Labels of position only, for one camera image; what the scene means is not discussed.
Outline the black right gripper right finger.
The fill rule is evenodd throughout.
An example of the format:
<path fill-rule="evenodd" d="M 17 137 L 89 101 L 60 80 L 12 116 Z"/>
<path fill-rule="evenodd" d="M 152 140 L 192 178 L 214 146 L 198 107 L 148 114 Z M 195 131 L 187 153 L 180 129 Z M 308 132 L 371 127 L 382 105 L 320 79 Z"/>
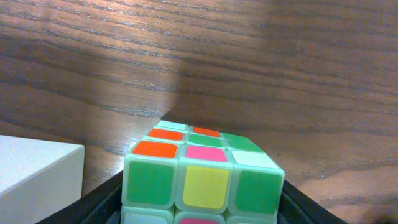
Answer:
<path fill-rule="evenodd" d="M 278 224 L 347 224 L 310 197 L 284 181 L 277 212 Z"/>

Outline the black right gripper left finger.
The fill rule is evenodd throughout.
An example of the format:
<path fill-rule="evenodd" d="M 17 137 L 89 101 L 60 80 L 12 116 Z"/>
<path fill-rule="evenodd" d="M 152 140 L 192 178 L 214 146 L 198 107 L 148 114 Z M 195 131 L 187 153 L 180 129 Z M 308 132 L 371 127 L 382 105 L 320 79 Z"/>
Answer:
<path fill-rule="evenodd" d="M 122 183 L 123 171 L 37 224 L 106 223 L 114 212 L 121 210 Z"/>

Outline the multicolour puzzle cube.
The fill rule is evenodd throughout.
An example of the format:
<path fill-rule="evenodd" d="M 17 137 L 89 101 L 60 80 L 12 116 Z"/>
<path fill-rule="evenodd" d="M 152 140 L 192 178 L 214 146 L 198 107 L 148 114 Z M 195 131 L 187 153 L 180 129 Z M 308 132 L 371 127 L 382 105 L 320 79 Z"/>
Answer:
<path fill-rule="evenodd" d="M 124 158 L 122 223 L 276 223 L 284 171 L 244 136 L 159 121 Z"/>

